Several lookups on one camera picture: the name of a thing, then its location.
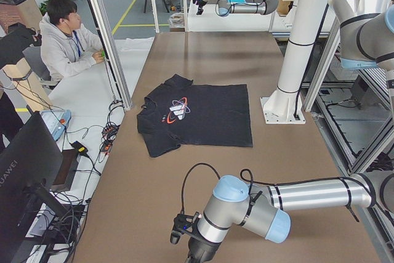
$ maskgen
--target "blue lanyard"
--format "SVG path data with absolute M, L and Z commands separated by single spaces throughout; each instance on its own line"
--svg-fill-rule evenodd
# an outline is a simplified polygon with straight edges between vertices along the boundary
M 76 48 L 78 49 L 78 57 L 80 58 L 81 57 L 81 50 L 80 50 L 78 44 L 81 44 L 81 43 L 79 42 L 78 35 L 76 34 L 76 32 L 73 31 L 73 33 L 74 33 L 74 36 L 75 36 L 75 39 L 76 39 L 76 43 L 75 44 L 76 44 Z

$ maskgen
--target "white tabletop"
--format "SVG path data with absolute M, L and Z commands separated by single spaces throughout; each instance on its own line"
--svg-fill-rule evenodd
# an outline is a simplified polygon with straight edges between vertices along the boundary
M 268 31 L 271 22 L 270 15 L 259 14 L 230 14 L 219 17 L 215 4 L 206 4 L 202 15 L 197 15 L 198 6 L 190 2 L 188 27 L 190 31 Z M 280 17 L 277 11 L 273 14 L 272 33 L 289 33 L 291 24 L 285 23 L 285 17 Z M 335 13 L 330 8 L 327 12 L 322 32 L 329 32 L 335 19 Z
M 152 43 L 153 38 L 115 41 L 130 95 L 134 92 Z M 99 152 L 102 144 L 102 127 L 107 122 L 108 106 L 113 100 L 104 63 L 94 65 L 76 76 L 62 79 L 49 97 L 54 105 L 71 110 L 68 135 L 66 139 L 62 136 L 57 141 L 59 149 L 70 149 L 69 142 L 82 143 L 88 149 L 87 154 L 93 162 L 95 161 L 96 169 L 102 172 L 108 158 L 104 153 Z M 110 119 L 116 124 L 121 124 L 123 116 L 124 112 L 120 107 L 115 110 Z M 91 161 L 84 156 L 80 157 L 78 170 L 90 171 L 91 169 Z M 95 173 L 89 178 L 88 172 L 76 172 L 71 190 L 64 194 L 68 195 L 73 203 L 78 203 L 81 198 L 87 200 L 93 195 L 99 180 L 99 175 Z M 56 245 L 55 248 L 67 246 Z M 66 256 L 67 252 L 58 253 L 51 256 L 50 261 L 60 263 Z
M 115 41 L 130 95 L 134 92 L 153 42 L 153 38 L 144 40 L 149 47 L 129 51 L 121 50 L 126 40 Z M 94 65 L 78 75 L 62 79 L 49 98 L 54 105 L 71 110 L 72 116 L 106 116 L 113 98 L 105 64 Z

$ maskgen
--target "brown table surface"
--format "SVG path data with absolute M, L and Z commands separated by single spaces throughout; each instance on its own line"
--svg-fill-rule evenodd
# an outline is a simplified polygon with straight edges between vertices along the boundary
M 238 176 L 250 168 L 255 180 L 290 182 L 337 176 L 311 116 L 304 125 L 267 125 L 259 98 L 276 88 L 283 57 L 271 34 L 243 32 L 160 33 L 156 36 L 89 209 L 74 262 L 185 262 L 188 237 L 169 243 L 180 190 L 195 164 Z M 253 148 L 183 145 L 150 158 L 137 132 L 143 98 L 179 74 L 195 84 L 247 84 Z M 185 211 L 202 212 L 217 183 L 206 167 L 185 187 Z M 361 223 L 346 208 L 290 211 L 292 227 L 282 244 L 233 226 L 214 263 L 378 262 Z

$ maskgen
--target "computer monitor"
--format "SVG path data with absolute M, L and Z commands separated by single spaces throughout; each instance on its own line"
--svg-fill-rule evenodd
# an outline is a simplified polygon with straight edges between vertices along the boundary
M 11 262 L 43 202 L 66 213 L 49 193 L 62 158 L 38 112 L 0 154 L 0 262 Z

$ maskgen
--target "black t-shirt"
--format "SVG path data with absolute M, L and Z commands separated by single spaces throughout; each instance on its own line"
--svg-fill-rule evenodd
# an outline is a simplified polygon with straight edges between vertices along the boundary
M 246 85 L 192 83 L 174 75 L 145 97 L 137 127 L 149 155 L 160 156 L 181 144 L 252 147 Z

